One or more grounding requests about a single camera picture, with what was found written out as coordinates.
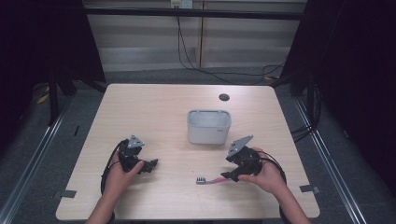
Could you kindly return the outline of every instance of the black curtain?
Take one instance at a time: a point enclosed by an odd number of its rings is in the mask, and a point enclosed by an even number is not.
[[[309,1],[283,77],[300,94],[309,73],[324,102],[396,196],[396,4],[385,0]]]
[[[33,86],[48,82],[50,71],[61,87],[72,79],[106,81],[87,16],[43,7],[83,5],[81,0],[16,0],[0,6],[2,148],[18,128]]]

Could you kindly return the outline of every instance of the black cable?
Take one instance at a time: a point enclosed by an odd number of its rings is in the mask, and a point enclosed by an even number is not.
[[[282,78],[280,78],[279,80],[269,84],[268,86],[272,87],[272,88],[276,88],[278,86],[284,85],[286,83],[289,83],[292,79],[294,79],[295,77],[297,77],[298,75],[300,75],[301,72],[303,72],[304,69],[297,69],[296,71],[290,73],[288,76],[283,76]]]
[[[110,156],[110,158],[108,159],[108,162],[107,162],[107,164],[106,164],[105,170],[103,171],[102,180],[101,180],[101,183],[100,183],[100,192],[101,192],[102,194],[103,194],[103,192],[105,191],[107,176],[108,176],[108,173],[110,172],[110,168],[111,168],[113,165],[119,163],[119,161],[116,161],[116,162],[114,162],[114,163],[111,164],[111,165],[110,165],[110,163],[111,163],[111,161],[113,160],[113,157],[114,157],[114,155],[116,154],[117,150],[120,148],[120,145],[121,145],[121,144],[125,144],[125,143],[127,144],[128,142],[129,142],[128,139],[125,139],[125,140],[123,140],[123,141],[120,141],[120,142],[117,144],[117,146],[114,148],[113,152],[111,153],[111,156]],[[108,221],[108,223],[113,223],[113,221],[114,221],[115,218],[116,218],[116,215],[115,215],[114,212],[113,212],[113,214],[111,215],[111,218],[110,218],[110,220]]]
[[[315,97],[315,105],[314,105],[315,113],[313,115],[313,120],[311,120],[309,125],[305,125],[303,127],[300,127],[299,129],[291,132],[291,134],[300,133],[298,135],[293,136],[294,143],[301,141],[306,136],[311,134],[318,127],[318,123],[319,123],[319,119],[320,119],[320,115],[321,115],[321,103],[322,103],[322,96],[318,90],[318,87],[315,87],[314,94],[315,94],[314,95],[314,97]]]
[[[266,153],[264,151],[258,151],[258,153],[263,153],[263,154],[267,155],[271,159],[260,157],[260,158],[244,159],[243,161],[269,161],[269,162],[271,162],[276,167],[276,169],[279,171],[280,176],[282,177],[283,181],[285,181],[285,184],[288,184],[288,181],[286,179],[286,174],[283,171],[282,167],[280,166],[279,162],[277,162],[277,160],[273,156],[271,156],[270,154],[268,154],[268,153]],[[282,221],[285,224],[290,224],[291,223],[288,220],[288,218],[285,216],[285,214],[283,213],[282,207],[280,207],[280,206],[279,206],[279,214],[280,214],[280,217],[281,217]]]
[[[193,70],[193,71],[197,71],[197,72],[200,72],[200,73],[203,73],[203,74],[207,74],[207,75],[211,75],[211,76],[213,76],[213,77],[215,77],[215,78],[217,78],[217,79],[219,79],[219,80],[221,80],[221,81],[224,81],[224,82],[226,82],[226,83],[233,84],[233,85],[245,85],[245,84],[240,84],[240,83],[231,82],[230,80],[227,80],[227,79],[224,79],[224,78],[222,78],[222,77],[219,77],[218,75],[237,75],[237,76],[246,76],[246,77],[260,77],[260,79],[259,79],[258,81],[255,81],[255,82],[253,82],[253,83],[247,84],[247,85],[256,85],[256,84],[262,82],[262,80],[264,79],[264,76],[265,76],[265,75],[271,74],[271,73],[275,72],[278,68],[284,66],[284,63],[266,65],[266,66],[264,66],[264,68],[262,69],[262,73],[261,73],[261,74],[232,73],[232,72],[212,73],[212,72],[208,72],[208,71],[203,70],[203,69],[198,69],[198,68],[196,68],[196,67],[191,63],[190,57],[189,57],[189,55],[188,55],[188,53],[187,53],[186,44],[185,44],[185,42],[184,42],[184,37],[183,37],[183,34],[181,33],[180,19],[179,19],[179,17],[177,17],[177,27],[178,27],[178,29],[177,29],[177,30],[178,30],[178,34],[177,34],[177,52],[178,52],[178,60],[179,60],[180,64],[181,64],[184,68],[186,68],[186,69]],[[190,67],[186,66],[186,65],[181,61],[181,54],[180,54],[180,39],[181,39],[181,42],[182,42],[182,44],[183,44],[184,53],[185,53],[185,55],[186,55],[186,58],[187,58],[187,61],[189,62]],[[273,70],[269,71],[269,72],[264,73],[264,70],[265,70],[267,67],[271,67],[271,66],[275,66],[275,68],[274,68]]]

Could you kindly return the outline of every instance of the white plastic container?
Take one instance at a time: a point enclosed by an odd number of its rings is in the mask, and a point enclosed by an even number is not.
[[[192,110],[187,115],[189,141],[194,144],[224,144],[231,127],[225,110]]]

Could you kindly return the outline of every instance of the human hand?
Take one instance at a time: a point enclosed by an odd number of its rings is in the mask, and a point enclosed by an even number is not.
[[[136,174],[142,169],[144,162],[140,161],[137,165],[128,173],[122,170],[122,166],[119,160],[119,151],[114,154],[111,161],[111,167],[106,180],[106,187],[104,195],[113,199],[118,199],[122,193],[128,189],[131,185],[132,180]]]
[[[268,158],[261,148],[253,147],[252,149],[257,151],[262,158]],[[258,175],[239,175],[238,179],[256,184],[261,189],[272,194],[276,194],[278,190],[286,187],[279,170],[269,161],[262,161],[262,170]]]

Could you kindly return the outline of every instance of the forearm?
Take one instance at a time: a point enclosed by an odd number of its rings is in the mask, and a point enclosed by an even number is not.
[[[279,202],[283,214],[290,223],[311,223],[286,185],[279,188],[278,191],[274,193],[274,196]]]
[[[102,195],[86,223],[107,223],[111,219],[117,200],[115,197]]]

